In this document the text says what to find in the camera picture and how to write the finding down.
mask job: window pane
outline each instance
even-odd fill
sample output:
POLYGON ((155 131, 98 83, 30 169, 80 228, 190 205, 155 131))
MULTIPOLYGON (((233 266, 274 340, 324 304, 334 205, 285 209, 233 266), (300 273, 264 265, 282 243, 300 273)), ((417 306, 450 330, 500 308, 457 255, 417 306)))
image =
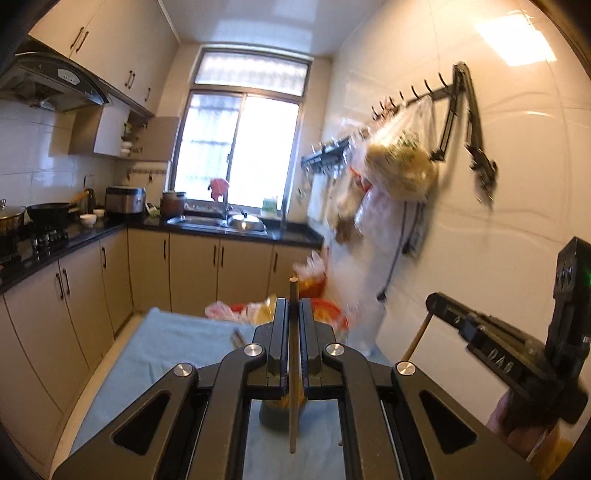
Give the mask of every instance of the window pane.
POLYGON ((302 96, 308 66, 262 55, 205 52, 195 83, 234 85, 302 96))
POLYGON ((212 178, 226 178, 228 154, 238 121, 241 97, 194 94, 178 155, 174 189, 195 200, 211 200, 212 178))
POLYGON ((228 202, 262 207, 277 197, 281 207, 299 106, 248 96, 238 126, 228 202))

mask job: countertop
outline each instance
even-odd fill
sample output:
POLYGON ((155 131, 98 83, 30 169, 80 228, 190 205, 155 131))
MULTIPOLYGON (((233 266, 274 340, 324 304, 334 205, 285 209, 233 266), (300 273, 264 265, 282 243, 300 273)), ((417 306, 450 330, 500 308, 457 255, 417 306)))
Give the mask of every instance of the countertop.
POLYGON ((19 242, 18 251, 21 260, 6 267, 0 267, 0 294, 5 293, 9 288, 30 277, 42 268, 53 262, 75 252, 79 248, 96 242, 99 238, 110 235, 124 228, 153 230, 161 232, 181 233, 183 235, 214 236, 227 239, 245 240, 249 242, 265 242, 280 245, 291 245, 294 247, 308 247, 320 249, 324 238, 300 223, 290 223, 287 230, 282 232, 279 223, 265 220, 267 236, 260 236, 249 232, 211 232, 206 229, 199 229, 169 225, 160 218, 145 218, 143 220, 114 220, 99 219, 92 229, 84 228, 79 223, 73 223, 68 227, 69 239, 51 244, 49 249, 35 254, 31 242, 25 240, 19 242))

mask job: ceiling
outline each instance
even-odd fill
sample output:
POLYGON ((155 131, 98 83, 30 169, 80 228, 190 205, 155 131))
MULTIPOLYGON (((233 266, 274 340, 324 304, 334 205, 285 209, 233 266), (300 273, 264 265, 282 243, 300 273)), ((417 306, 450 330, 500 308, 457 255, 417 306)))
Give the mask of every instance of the ceiling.
POLYGON ((163 0, 183 41, 332 56, 384 0, 163 0))

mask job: range hood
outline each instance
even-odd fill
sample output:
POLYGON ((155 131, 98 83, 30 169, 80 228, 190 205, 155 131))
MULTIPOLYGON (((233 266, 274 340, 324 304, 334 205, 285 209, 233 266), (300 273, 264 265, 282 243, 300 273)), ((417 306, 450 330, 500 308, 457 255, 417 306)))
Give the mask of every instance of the range hood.
POLYGON ((0 99, 57 112, 109 102, 99 82, 76 63, 26 41, 0 77, 0 99))

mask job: rice cooker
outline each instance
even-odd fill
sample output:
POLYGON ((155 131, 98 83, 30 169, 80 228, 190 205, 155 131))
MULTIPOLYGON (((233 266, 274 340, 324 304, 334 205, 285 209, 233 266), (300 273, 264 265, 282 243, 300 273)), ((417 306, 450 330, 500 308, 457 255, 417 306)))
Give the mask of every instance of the rice cooker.
POLYGON ((108 187, 105 194, 107 213, 132 215, 142 213, 146 201, 146 189, 138 187, 108 187))

